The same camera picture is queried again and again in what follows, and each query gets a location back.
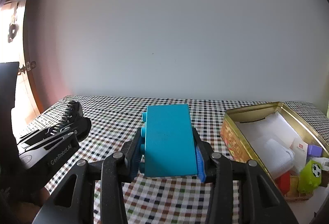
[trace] silver rivet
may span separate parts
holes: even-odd
[[[212,158],[215,158],[215,159],[219,159],[219,158],[222,157],[222,155],[221,155],[220,153],[218,153],[218,152],[213,152],[213,153],[211,154],[211,157],[212,157]]]
[[[122,156],[123,156],[123,153],[121,153],[121,152],[115,152],[113,154],[113,157],[116,158],[116,159],[121,158]]]
[[[77,166],[78,166],[78,167],[83,167],[85,164],[86,164],[86,161],[83,160],[83,159],[80,159],[80,160],[77,162]]]
[[[255,160],[249,160],[248,165],[252,166],[252,167],[255,167],[255,166],[257,166],[257,162]]]

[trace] blue toy block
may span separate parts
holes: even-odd
[[[147,113],[143,113],[143,120],[144,175],[173,177],[197,174],[189,106],[148,106]]]

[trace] open container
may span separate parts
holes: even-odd
[[[317,145],[323,148],[322,156],[329,157],[329,145],[303,118],[282,102],[265,103],[230,109],[225,112],[220,135],[230,151],[233,159],[246,163],[250,159],[256,160],[274,182],[264,163],[260,160],[248,140],[242,134],[235,122],[253,122],[278,112],[287,123],[295,130],[301,139],[309,145]],[[293,196],[285,196],[288,201],[307,200],[312,193],[295,193]]]

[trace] wall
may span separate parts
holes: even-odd
[[[328,104],[326,0],[35,0],[32,11],[46,106],[70,93]]]

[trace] checkered tablecloth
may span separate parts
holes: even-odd
[[[141,114],[148,105],[187,103],[192,126],[198,130],[201,140],[211,144],[215,151],[230,157],[219,136],[224,113],[227,109],[261,102],[213,101],[194,99],[123,98],[103,96],[67,96],[38,116],[22,135],[35,129],[54,125],[70,100],[82,104],[84,116],[92,121],[89,136],[80,143],[80,149],[47,184],[52,190],[68,170],[81,158],[89,162],[102,160],[120,150],[131,140],[138,127],[143,125]],[[325,140],[329,141],[329,120],[313,104],[285,102],[296,111]],[[129,223],[204,223],[210,197],[210,185],[201,184],[194,177],[174,179],[150,179],[142,175],[123,186]],[[233,223],[238,223],[238,191],[234,182]],[[100,182],[96,182],[94,195],[94,223],[100,223]]]

